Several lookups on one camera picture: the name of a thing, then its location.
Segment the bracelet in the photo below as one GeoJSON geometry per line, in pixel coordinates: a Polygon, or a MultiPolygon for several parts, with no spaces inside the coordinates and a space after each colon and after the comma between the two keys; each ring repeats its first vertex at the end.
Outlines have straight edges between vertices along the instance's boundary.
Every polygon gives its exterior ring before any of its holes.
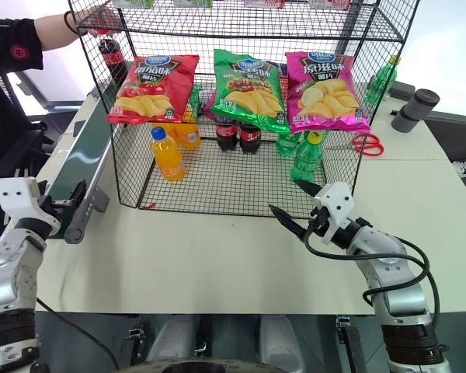
{"type": "Polygon", "coordinates": [[[70,25],[69,22],[68,22],[68,15],[69,15],[69,14],[72,15],[72,12],[71,12],[70,10],[68,10],[66,13],[64,13],[64,23],[65,23],[65,25],[68,27],[68,29],[69,29],[70,31],[72,31],[73,33],[75,33],[76,35],[81,35],[82,37],[83,37],[84,35],[86,35],[86,34],[88,33],[88,31],[85,31],[84,33],[78,33],[78,31],[74,30],[74,29],[71,27],[71,25],[70,25]]]}

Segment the pink chip bag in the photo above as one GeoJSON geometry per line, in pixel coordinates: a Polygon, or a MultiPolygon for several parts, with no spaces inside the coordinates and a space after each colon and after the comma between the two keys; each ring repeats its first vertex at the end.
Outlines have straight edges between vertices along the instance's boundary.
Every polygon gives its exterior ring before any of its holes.
{"type": "Polygon", "coordinates": [[[353,57],[323,52],[286,53],[288,121],[292,133],[343,130],[367,134],[350,72],[353,57]]]}

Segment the wire mesh basket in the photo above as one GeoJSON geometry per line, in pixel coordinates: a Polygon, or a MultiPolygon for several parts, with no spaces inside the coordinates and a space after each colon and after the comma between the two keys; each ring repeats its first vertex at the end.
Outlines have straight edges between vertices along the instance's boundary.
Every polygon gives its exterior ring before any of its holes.
{"type": "MultiPolygon", "coordinates": [[[[125,61],[135,56],[198,54],[195,84],[213,90],[214,49],[286,63],[285,53],[321,51],[355,57],[353,79],[362,103],[368,82],[392,55],[400,55],[419,0],[355,0],[349,10],[311,9],[304,0],[286,0],[283,9],[245,7],[243,0],[214,1],[212,9],[177,8],[172,0],[155,0],[150,9],[118,9],[103,0],[70,0],[71,10],[96,9],[76,19],[80,29],[119,31],[125,61]],[[121,22],[103,16],[108,8],[121,22]]],[[[103,104],[109,112],[117,87],[95,37],[81,38],[103,104]]],[[[372,121],[377,107],[364,105],[372,121]]],[[[120,203],[145,210],[272,216],[275,204],[295,218],[306,218],[312,198],[290,181],[291,158],[276,153],[276,135],[262,133],[259,151],[222,152],[214,122],[197,118],[203,143],[183,151],[187,171],[181,182],[164,180],[150,151],[151,124],[110,125],[120,203]]],[[[315,182],[356,185],[361,154],[345,149],[353,134],[330,131],[315,182]]]]}

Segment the white table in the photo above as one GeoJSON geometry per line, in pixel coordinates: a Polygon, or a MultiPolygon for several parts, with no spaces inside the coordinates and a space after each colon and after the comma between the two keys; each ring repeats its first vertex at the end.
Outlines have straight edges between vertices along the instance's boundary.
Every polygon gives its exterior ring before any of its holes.
{"type": "MultiPolygon", "coordinates": [[[[403,104],[381,104],[373,131],[386,150],[361,163],[353,217],[421,247],[442,311],[466,312],[466,189],[423,122],[410,134],[390,127],[390,110],[403,104]]],[[[73,123],[85,119],[92,106],[87,99],[73,123]]],[[[67,155],[68,136],[62,140],[61,153],[39,180],[51,180],[67,155]]],[[[38,295],[56,310],[373,313],[361,298],[366,283],[354,263],[311,255],[276,219],[121,206],[111,161],[100,185],[111,202],[104,214],[92,215],[83,242],[47,243],[38,295]]],[[[341,252],[317,239],[313,243],[341,252]]],[[[432,304],[428,284],[423,288],[432,304]]]]}

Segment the gray cylinder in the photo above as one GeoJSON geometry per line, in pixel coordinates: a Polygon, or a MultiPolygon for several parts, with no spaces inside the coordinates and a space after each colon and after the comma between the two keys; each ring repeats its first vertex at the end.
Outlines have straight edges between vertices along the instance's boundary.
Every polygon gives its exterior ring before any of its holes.
{"type": "Polygon", "coordinates": [[[408,117],[407,114],[404,113],[404,108],[405,106],[403,106],[394,117],[391,122],[391,126],[399,132],[407,133],[418,124],[419,119],[412,119],[408,117]]]}
{"type": "Polygon", "coordinates": [[[423,119],[433,110],[440,101],[440,97],[429,89],[418,89],[404,106],[404,113],[412,119],[423,119]]]}

